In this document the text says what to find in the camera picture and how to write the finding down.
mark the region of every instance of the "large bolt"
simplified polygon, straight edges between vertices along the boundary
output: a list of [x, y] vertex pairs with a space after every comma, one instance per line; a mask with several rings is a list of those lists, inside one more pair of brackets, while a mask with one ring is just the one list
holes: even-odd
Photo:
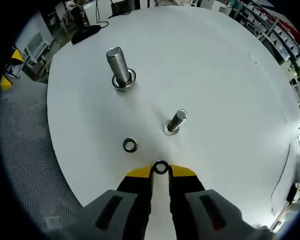
[[112, 84], [119, 91], [127, 91], [136, 80], [136, 73], [127, 67], [124, 52], [118, 46], [106, 52], [106, 59], [113, 71]]
[[130, 79], [130, 73], [126, 64], [124, 52], [118, 46], [111, 48], [106, 52], [106, 59], [110, 64], [118, 84], [126, 83]]
[[187, 119], [188, 113], [184, 109], [180, 109], [173, 116], [172, 120], [164, 125], [164, 132], [168, 135], [174, 135], [179, 132], [180, 125]]

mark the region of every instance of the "white tabletop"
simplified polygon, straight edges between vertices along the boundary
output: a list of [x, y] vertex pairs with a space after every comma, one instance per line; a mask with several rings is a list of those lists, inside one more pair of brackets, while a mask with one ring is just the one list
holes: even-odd
[[[111, 83], [106, 52], [116, 46], [137, 75], [128, 93]], [[53, 57], [47, 107], [57, 160], [83, 206], [115, 190], [132, 169], [165, 160], [194, 170], [248, 223], [273, 223], [271, 194], [300, 112], [278, 63], [228, 16], [172, 6], [109, 19], [108, 27]], [[168, 136], [164, 123], [179, 109], [188, 119]], [[122, 147], [128, 137], [138, 141], [134, 153]], [[290, 159], [297, 152], [291, 149]], [[175, 239], [168, 176], [154, 181], [145, 238]]]

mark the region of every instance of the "floor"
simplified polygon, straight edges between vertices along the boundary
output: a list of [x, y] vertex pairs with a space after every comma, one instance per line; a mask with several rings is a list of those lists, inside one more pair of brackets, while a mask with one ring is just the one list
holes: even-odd
[[82, 206], [59, 167], [47, 118], [47, 85], [24, 78], [0, 94], [0, 148], [20, 203], [42, 230], [77, 222]]
[[67, 29], [61, 26], [55, 28], [51, 34], [54, 37], [54, 41], [50, 47], [50, 51], [44, 54], [46, 59], [46, 67], [42, 68], [39, 74], [33, 79], [34, 81], [48, 83], [49, 69], [54, 55], [63, 48], [67, 43], [69, 43], [73, 35], [77, 32], [77, 27], [71, 24]]

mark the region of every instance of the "washer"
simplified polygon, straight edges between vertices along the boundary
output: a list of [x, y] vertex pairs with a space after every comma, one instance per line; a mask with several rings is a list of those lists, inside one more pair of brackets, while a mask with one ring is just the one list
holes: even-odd
[[[158, 167], [159, 165], [164, 165], [165, 168], [164, 170], [159, 170]], [[166, 161], [157, 161], [154, 165], [153, 165], [153, 169], [154, 169], [154, 172], [156, 174], [159, 174], [159, 175], [163, 175], [163, 174], [166, 174], [169, 170], [169, 164], [166, 162]]]
[[[129, 143], [133, 143], [133, 147], [130, 148], [128, 147]], [[123, 149], [127, 152], [127, 153], [134, 153], [135, 151], [137, 151], [138, 149], [138, 142], [137, 140], [135, 140], [132, 137], [128, 137], [123, 141]]]

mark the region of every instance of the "yellow object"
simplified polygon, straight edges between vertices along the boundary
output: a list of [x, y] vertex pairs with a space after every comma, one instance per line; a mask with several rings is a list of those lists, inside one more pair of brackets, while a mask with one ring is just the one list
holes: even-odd
[[152, 166], [136, 168], [126, 174], [127, 177], [149, 178]]
[[196, 176], [196, 173], [189, 168], [183, 167], [183, 166], [177, 166], [177, 165], [170, 165], [172, 168], [172, 175], [174, 177], [190, 177], [190, 176]]
[[12, 83], [5, 77], [2, 76], [1, 81], [0, 81], [0, 87], [3, 91], [11, 88]]
[[18, 49], [14, 50], [13, 54], [12, 54], [12, 59], [18, 59], [20, 61], [24, 61], [23, 57], [21, 56], [21, 53], [19, 52]]

